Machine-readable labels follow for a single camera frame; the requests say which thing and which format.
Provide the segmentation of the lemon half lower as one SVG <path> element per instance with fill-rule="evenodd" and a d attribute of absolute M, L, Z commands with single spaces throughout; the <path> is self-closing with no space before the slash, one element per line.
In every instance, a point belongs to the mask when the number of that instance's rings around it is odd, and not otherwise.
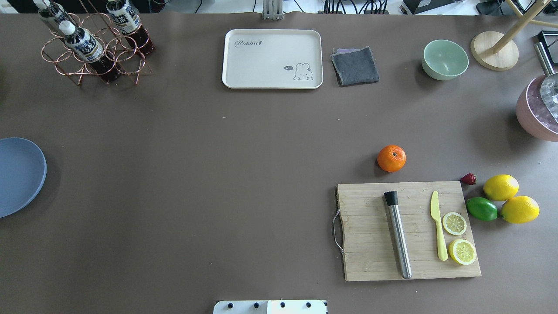
<path fill-rule="evenodd" d="M 465 239 L 452 241 L 448 246 L 448 254 L 454 262 L 461 266 L 468 266 L 476 260 L 476 248 Z"/>

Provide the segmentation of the lemon half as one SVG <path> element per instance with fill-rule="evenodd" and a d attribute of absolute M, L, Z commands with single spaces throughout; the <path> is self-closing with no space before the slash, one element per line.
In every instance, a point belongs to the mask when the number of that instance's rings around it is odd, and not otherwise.
<path fill-rule="evenodd" d="M 466 232 L 468 223 L 460 213 L 449 212 L 442 218 L 442 226 L 448 234 L 461 236 Z"/>
<path fill-rule="evenodd" d="M 476 248 L 465 239 L 452 241 L 448 246 L 448 254 L 454 262 L 461 266 L 468 266 L 476 260 Z"/>

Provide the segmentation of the lemon half upper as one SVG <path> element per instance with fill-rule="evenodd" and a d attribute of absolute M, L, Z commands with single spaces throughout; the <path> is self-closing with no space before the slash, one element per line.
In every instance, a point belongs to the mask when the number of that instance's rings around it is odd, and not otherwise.
<path fill-rule="evenodd" d="M 442 218 L 442 226 L 448 234 L 461 236 L 466 232 L 468 223 L 460 213 L 449 212 Z"/>

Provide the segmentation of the yellow lemon near strawberry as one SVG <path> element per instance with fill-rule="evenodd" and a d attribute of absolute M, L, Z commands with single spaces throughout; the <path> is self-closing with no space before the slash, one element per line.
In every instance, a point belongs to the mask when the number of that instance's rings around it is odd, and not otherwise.
<path fill-rule="evenodd" d="M 483 191 L 489 199 L 507 201 L 518 193 L 519 182 L 512 175 L 495 175 L 486 181 Z"/>

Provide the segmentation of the pink bowl with ice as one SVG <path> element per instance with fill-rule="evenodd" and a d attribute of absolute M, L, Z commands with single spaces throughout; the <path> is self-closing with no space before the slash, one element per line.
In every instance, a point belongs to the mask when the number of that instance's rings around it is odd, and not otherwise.
<path fill-rule="evenodd" d="M 517 100 L 516 116 L 523 127 L 533 137 L 557 142 L 557 121 L 542 101 L 539 88 L 545 76 L 534 78 L 521 92 Z"/>

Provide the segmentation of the steel muddler black tip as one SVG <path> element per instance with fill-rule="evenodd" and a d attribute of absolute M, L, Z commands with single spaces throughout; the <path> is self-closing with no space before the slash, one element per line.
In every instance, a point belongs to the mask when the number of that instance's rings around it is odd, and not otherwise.
<path fill-rule="evenodd" d="M 387 191 L 384 193 L 384 198 L 391 217 L 392 229 L 395 237 L 397 256 L 401 268 L 402 277 L 405 280 L 410 280 L 412 278 L 412 268 L 407 251 L 402 217 L 401 213 L 399 212 L 398 193 L 397 191 Z"/>

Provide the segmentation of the blue round plate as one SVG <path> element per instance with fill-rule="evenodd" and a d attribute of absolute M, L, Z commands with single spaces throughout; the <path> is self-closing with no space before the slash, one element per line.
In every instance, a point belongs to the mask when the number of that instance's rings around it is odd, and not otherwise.
<path fill-rule="evenodd" d="M 19 137 L 0 141 L 0 216 L 23 209 L 42 189 L 46 158 L 36 143 Z"/>

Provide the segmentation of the tea bottle front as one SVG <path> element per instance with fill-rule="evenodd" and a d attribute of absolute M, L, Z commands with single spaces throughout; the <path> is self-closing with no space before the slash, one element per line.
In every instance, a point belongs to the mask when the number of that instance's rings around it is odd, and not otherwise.
<path fill-rule="evenodd" d="M 115 61 L 108 58 L 104 45 L 89 30 L 75 26 L 69 20 L 58 25 L 64 34 L 64 42 L 82 61 L 88 64 L 94 73 L 106 83 L 113 82 L 119 75 Z"/>

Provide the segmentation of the yellow lemon far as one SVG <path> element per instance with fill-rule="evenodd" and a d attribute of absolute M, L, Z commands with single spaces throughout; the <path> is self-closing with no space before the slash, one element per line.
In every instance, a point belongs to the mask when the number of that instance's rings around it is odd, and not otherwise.
<path fill-rule="evenodd" d="M 500 216 L 509 223 L 527 223 L 538 217 L 539 204 L 531 197 L 519 195 L 505 201 Z"/>

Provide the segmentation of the cream rabbit tray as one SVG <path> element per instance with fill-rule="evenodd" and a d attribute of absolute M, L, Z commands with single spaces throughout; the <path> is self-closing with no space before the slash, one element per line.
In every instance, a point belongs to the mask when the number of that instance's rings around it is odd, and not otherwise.
<path fill-rule="evenodd" d="M 233 29 L 221 76 L 237 89 L 316 89 L 323 83 L 321 36 L 307 29 Z"/>

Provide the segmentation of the wooden stand round base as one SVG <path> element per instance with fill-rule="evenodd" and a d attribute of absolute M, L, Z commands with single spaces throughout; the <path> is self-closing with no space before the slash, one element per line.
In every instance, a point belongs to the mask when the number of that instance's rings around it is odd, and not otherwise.
<path fill-rule="evenodd" d="M 507 0 L 506 3 L 511 6 L 514 13 L 518 16 L 514 26 L 505 34 L 496 31 L 486 31 L 477 34 L 470 44 L 472 55 L 476 61 L 490 70 L 505 71 L 516 65 L 519 60 L 519 49 L 513 42 L 513 39 L 528 23 L 558 28 L 557 22 L 544 22 L 534 19 L 550 4 L 549 0 L 537 0 L 524 14 L 516 9 L 510 0 Z"/>

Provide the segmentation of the tea bottle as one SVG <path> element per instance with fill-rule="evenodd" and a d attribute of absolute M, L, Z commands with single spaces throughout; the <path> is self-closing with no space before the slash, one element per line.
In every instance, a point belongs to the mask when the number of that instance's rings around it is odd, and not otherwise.
<path fill-rule="evenodd" d="M 88 64 L 94 73 L 106 83 L 113 82 L 119 75 L 115 61 L 108 58 L 104 45 L 89 30 L 75 26 L 69 20 L 58 25 L 64 34 L 64 42 L 82 61 Z"/>
<path fill-rule="evenodd" d="M 108 0 L 106 10 L 116 28 L 124 36 L 130 48 L 137 54 L 150 55 L 155 46 L 138 16 L 135 6 L 129 0 Z"/>

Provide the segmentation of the orange fruit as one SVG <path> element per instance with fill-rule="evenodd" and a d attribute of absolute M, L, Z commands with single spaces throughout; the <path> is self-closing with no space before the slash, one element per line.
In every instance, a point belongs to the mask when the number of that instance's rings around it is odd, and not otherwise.
<path fill-rule="evenodd" d="M 405 166 L 406 161 L 406 152 L 397 145 L 387 145 L 377 156 L 378 166 L 386 172 L 399 171 Z"/>

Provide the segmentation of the tea bottle corner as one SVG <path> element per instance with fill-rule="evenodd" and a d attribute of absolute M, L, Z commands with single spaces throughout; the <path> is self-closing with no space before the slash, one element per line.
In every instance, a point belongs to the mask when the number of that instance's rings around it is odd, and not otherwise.
<path fill-rule="evenodd" d="M 40 19 L 52 32 L 58 33 L 60 31 L 59 24 L 65 20 L 76 25 L 75 20 L 66 12 L 62 5 L 49 0 L 34 0 L 33 2 L 38 8 L 37 12 L 40 15 Z"/>

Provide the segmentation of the grey folded cloth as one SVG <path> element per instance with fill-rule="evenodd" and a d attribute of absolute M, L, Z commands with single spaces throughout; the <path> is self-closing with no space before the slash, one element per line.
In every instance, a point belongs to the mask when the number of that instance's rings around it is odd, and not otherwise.
<path fill-rule="evenodd" d="M 342 87 L 379 81 L 378 69 L 369 46 L 337 48 L 330 57 Z"/>

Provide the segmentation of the green bowl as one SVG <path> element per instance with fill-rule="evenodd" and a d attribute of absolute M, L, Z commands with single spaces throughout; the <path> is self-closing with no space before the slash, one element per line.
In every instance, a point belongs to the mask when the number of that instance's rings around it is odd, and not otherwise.
<path fill-rule="evenodd" d="M 421 65 L 432 79 L 452 80 L 462 75 L 469 66 L 465 50 L 444 39 L 429 42 L 423 51 Z"/>

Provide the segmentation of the tea bottle middle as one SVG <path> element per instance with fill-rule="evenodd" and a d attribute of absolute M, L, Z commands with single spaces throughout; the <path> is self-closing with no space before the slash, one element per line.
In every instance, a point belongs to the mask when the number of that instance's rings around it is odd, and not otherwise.
<path fill-rule="evenodd" d="M 129 0 L 108 0 L 106 10 L 116 28 L 124 36 L 130 48 L 137 54 L 150 55 L 155 46 L 138 16 L 135 6 Z"/>

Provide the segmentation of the green lime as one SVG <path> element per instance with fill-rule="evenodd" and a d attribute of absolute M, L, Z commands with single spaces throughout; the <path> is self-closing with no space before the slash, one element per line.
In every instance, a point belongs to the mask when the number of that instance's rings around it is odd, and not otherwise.
<path fill-rule="evenodd" d="M 482 221 L 493 221 L 498 218 L 497 206 L 487 198 L 474 197 L 466 201 L 469 214 Z"/>

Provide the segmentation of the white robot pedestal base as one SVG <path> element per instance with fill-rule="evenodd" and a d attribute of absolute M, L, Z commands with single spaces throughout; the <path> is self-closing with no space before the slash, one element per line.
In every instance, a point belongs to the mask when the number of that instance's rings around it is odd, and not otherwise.
<path fill-rule="evenodd" d="M 214 314 L 327 314 L 326 300 L 221 300 Z"/>

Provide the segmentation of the metal scoop in bowl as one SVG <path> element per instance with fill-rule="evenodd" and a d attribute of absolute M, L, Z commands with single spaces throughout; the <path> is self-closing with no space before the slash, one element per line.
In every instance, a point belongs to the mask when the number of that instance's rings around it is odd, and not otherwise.
<path fill-rule="evenodd" d="M 540 86 L 540 96 L 544 105 L 546 105 L 550 115 L 555 121 L 558 121 L 558 87 L 557 73 L 554 72 L 552 64 L 547 56 L 542 42 L 535 45 L 537 56 L 546 75 Z"/>

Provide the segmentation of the yellow plastic knife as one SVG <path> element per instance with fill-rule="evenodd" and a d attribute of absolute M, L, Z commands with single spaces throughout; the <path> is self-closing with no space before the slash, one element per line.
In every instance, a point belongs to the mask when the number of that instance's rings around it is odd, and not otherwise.
<path fill-rule="evenodd" d="M 445 237 L 444 237 L 444 230 L 441 221 L 438 191 L 432 192 L 431 200 L 430 200 L 430 215 L 435 223 L 436 246 L 437 246 L 438 258 L 444 262 L 448 260 L 448 250 L 445 245 Z"/>

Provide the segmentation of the red strawberry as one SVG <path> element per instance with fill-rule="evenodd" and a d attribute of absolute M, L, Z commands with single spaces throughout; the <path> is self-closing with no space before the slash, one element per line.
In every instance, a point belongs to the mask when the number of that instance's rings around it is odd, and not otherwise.
<path fill-rule="evenodd" d="M 476 185 L 477 177 L 473 173 L 468 173 L 464 175 L 464 177 L 461 177 L 459 181 L 466 185 Z"/>

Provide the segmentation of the wooden cutting board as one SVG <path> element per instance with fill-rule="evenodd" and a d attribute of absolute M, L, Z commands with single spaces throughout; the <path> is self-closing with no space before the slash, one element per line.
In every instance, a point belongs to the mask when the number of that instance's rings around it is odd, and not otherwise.
<path fill-rule="evenodd" d="M 475 260 L 462 266 L 438 257 L 431 195 L 439 194 L 441 216 L 461 214 L 469 221 L 462 185 L 458 181 L 419 181 L 337 185 L 346 281 L 402 280 L 395 236 L 384 194 L 396 191 L 412 279 L 477 277 L 482 274 Z"/>

